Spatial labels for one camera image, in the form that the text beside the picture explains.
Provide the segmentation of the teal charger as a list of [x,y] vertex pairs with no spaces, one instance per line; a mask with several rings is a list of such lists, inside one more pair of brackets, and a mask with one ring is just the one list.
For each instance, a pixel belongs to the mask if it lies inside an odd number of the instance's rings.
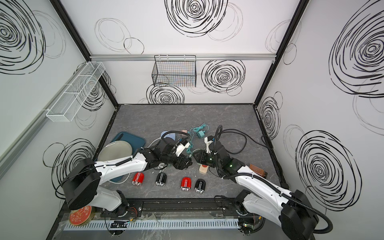
[[200,138],[200,139],[204,138],[205,137],[205,131],[198,131],[197,132],[197,137]]

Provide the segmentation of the beige power strip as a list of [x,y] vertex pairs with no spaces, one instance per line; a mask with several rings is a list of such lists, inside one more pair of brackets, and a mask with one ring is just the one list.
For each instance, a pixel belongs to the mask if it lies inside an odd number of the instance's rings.
[[208,171],[209,171],[209,166],[200,165],[200,167],[199,167],[199,173],[200,174],[206,175]]

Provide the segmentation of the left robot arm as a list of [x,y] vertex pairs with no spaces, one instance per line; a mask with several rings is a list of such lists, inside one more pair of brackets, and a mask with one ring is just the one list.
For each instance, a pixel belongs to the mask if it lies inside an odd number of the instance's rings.
[[180,141],[161,138],[154,147],[141,148],[125,158],[106,162],[94,162],[90,158],[82,160],[60,184],[68,208],[75,211],[92,206],[118,217],[124,216],[129,209],[127,198],[121,191],[111,191],[101,185],[126,174],[156,168],[160,164],[184,170],[192,165],[191,158],[183,154],[189,146],[188,138]]

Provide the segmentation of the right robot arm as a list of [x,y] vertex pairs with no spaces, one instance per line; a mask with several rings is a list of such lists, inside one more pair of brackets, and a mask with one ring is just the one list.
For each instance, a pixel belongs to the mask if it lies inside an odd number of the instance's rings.
[[313,234],[327,234],[332,221],[310,204],[304,193],[279,187],[257,175],[242,161],[230,156],[219,141],[209,141],[204,150],[193,153],[197,163],[217,170],[223,180],[231,180],[246,190],[238,199],[241,212],[259,215],[281,227],[291,240],[308,240]]

